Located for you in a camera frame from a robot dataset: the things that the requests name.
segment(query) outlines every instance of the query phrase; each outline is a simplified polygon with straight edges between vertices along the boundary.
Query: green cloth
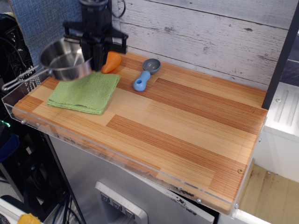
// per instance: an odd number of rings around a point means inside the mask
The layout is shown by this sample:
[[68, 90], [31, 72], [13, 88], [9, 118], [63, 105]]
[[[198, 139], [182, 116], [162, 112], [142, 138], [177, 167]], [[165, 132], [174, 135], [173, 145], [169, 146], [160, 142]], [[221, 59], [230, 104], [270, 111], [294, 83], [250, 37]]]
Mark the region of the green cloth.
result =
[[47, 105], [102, 114], [119, 80], [119, 75], [93, 72], [79, 80], [60, 81]]

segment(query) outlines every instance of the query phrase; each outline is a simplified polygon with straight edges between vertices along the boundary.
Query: yellow object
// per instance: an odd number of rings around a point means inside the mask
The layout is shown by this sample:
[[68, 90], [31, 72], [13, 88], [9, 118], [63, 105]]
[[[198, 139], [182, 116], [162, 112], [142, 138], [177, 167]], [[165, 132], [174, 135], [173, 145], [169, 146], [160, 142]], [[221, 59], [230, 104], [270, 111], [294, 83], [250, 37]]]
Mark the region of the yellow object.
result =
[[21, 215], [18, 224], [41, 224], [41, 221], [31, 213]]

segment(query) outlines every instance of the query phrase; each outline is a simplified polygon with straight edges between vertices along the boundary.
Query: orange carrot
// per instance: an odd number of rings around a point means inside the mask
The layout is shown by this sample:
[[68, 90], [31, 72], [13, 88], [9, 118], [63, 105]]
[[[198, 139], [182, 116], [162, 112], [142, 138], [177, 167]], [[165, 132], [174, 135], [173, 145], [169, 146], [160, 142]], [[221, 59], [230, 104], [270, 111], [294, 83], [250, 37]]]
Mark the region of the orange carrot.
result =
[[120, 65], [120, 63], [121, 63], [121, 56], [114, 51], [109, 51], [106, 64], [104, 64], [102, 67], [102, 73], [107, 74], [113, 71]]

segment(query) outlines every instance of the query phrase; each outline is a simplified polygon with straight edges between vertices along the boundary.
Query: white wooden wall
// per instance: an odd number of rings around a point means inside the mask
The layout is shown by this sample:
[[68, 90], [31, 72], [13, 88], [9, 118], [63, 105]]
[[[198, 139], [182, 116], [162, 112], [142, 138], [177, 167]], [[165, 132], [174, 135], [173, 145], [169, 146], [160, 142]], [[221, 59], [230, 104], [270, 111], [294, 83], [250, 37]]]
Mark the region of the white wooden wall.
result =
[[130, 52], [266, 90], [297, 3], [126, 0], [115, 22]]

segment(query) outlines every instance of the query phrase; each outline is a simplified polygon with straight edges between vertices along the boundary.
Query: blue handle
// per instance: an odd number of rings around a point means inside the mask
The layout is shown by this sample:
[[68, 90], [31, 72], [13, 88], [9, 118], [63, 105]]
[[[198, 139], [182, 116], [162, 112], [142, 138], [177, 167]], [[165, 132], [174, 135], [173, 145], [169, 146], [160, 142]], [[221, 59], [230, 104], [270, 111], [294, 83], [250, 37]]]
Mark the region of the blue handle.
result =
[[133, 83], [134, 89], [138, 92], [144, 91], [145, 87], [146, 87], [146, 83], [149, 79], [150, 79], [150, 72], [149, 71], [141, 72], [141, 75]]

